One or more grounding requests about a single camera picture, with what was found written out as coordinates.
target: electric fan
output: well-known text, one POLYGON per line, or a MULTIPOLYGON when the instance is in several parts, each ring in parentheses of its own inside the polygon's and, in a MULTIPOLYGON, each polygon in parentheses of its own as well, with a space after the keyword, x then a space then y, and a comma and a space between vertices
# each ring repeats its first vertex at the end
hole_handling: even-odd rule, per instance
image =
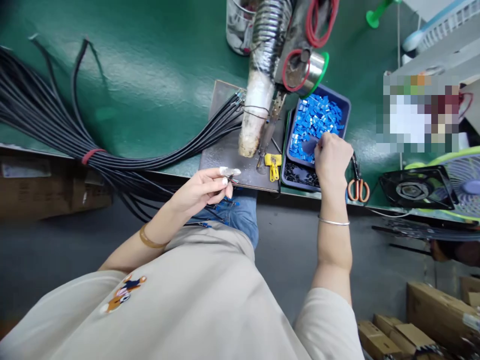
POLYGON ((454 210, 458 203, 441 165, 385 172, 378 182, 394 207, 454 210))
POLYGON ((423 169, 425 166, 438 165, 445 167, 453 191, 458 197, 455 209, 446 212, 462 219, 480 221, 480 146, 445 154, 428 165, 416 162, 405 169, 423 169))

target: yellow clamp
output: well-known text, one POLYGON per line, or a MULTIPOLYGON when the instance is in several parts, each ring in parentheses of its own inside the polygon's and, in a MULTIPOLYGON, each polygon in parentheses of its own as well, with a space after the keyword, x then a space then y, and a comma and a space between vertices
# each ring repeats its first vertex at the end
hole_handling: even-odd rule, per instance
POLYGON ((280 179, 279 166, 282 165, 282 155, 265 154, 265 165, 270 167, 270 181, 280 179))

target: gray floor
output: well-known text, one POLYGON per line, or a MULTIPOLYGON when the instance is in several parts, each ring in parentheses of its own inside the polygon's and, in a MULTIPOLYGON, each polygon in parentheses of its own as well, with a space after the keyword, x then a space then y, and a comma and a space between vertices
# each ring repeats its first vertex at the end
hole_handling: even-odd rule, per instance
MULTIPOLYGON (((256 265, 290 322, 302 306, 316 266, 320 202, 261 194, 257 204, 260 242, 256 265)), ((351 288, 358 320, 373 313, 405 320, 407 281, 434 284, 430 257, 391 248, 394 239, 371 229, 382 219, 349 206, 353 248, 351 288)), ((141 223, 119 201, 95 211, 36 221, 0 224, 0 319, 24 315, 38 299, 61 284, 95 271, 141 223)), ((450 261, 436 264, 439 289, 458 296, 458 276, 480 273, 450 261)))

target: person's left hand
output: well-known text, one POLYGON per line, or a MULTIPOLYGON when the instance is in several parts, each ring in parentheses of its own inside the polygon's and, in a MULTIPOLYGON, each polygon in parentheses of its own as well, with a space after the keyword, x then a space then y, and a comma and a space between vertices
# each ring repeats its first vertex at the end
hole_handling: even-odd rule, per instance
POLYGON ((207 204, 217 204, 225 196, 231 199, 234 188, 225 176, 240 173, 238 169, 223 166, 199 170, 173 194, 167 204, 174 212, 192 217, 207 204))

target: beige shirt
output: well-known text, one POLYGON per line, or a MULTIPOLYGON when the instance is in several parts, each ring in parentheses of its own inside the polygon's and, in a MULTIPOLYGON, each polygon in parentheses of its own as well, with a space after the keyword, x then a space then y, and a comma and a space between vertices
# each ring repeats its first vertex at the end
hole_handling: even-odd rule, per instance
POLYGON ((127 277, 100 271, 51 291, 0 342, 0 359, 363 359, 355 315, 314 288, 295 331, 247 236, 184 227, 127 277))

